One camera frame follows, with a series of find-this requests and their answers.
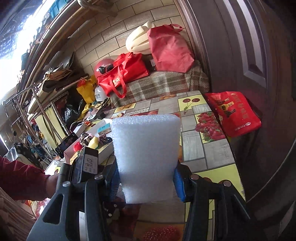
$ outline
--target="red sleeve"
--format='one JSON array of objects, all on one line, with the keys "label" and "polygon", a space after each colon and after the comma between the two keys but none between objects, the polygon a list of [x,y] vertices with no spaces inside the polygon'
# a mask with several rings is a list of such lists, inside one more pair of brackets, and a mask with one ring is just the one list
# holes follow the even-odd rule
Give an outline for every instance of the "red sleeve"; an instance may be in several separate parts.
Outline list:
[{"label": "red sleeve", "polygon": [[49,176],[37,167],[10,162],[0,156],[0,187],[14,200],[42,201],[47,198]]}]

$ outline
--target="red bag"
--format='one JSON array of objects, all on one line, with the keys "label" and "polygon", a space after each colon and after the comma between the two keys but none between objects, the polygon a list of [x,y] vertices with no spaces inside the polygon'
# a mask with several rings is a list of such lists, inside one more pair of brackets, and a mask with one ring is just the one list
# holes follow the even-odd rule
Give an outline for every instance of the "red bag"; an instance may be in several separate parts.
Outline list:
[{"label": "red bag", "polygon": [[[149,72],[142,61],[142,54],[122,53],[113,62],[114,68],[107,73],[98,76],[98,85],[103,88],[107,96],[114,92],[119,98],[126,95],[126,83],[148,76]],[[122,86],[120,94],[116,88]]]},{"label": "red bag", "polygon": [[148,30],[148,40],[157,71],[186,73],[194,64],[193,53],[179,34],[178,24],[162,25]]},{"label": "red bag", "polygon": [[240,92],[207,93],[207,100],[219,114],[225,133],[237,137],[261,127],[261,121]]}]

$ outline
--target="pink non-woven bag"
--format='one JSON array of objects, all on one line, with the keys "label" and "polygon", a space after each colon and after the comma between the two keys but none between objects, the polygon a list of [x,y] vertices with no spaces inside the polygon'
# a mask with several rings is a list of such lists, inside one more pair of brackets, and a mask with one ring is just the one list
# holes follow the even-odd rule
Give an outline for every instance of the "pink non-woven bag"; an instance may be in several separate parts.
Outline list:
[{"label": "pink non-woven bag", "polygon": [[193,66],[194,55],[179,34],[182,30],[180,25],[170,24],[151,28],[147,32],[157,71],[186,73]]}]

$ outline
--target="yellow curtain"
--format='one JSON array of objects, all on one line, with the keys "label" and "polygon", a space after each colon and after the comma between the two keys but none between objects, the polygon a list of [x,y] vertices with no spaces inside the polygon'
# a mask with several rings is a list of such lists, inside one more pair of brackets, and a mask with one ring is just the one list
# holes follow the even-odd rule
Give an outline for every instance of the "yellow curtain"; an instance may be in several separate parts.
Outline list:
[{"label": "yellow curtain", "polygon": [[[66,134],[64,130],[61,127],[61,124],[55,115],[52,107],[49,107],[47,110],[45,110],[45,113],[47,114],[50,122],[54,126],[54,128],[57,130],[59,133],[60,137],[64,139],[66,137]],[[44,138],[47,140],[47,142],[50,144],[50,146],[55,149],[61,141],[57,137],[57,135],[51,130],[50,125],[48,124],[47,120],[43,115],[41,114],[37,118],[35,118],[35,121],[39,127],[39,130],[42,132],[44,135]]]}]

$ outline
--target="person's hand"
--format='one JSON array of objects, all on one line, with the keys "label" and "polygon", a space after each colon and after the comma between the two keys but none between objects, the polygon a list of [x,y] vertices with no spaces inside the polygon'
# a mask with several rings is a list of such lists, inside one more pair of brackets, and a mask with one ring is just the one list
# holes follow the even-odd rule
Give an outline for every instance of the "person's hand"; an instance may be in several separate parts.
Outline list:
[{"label": "person's hand", "polygon": [[58,177],[59,174],[55,174],[53,176],[48,177],[46,181],[46,193],[48,198],[51,198],[55,193]]}]

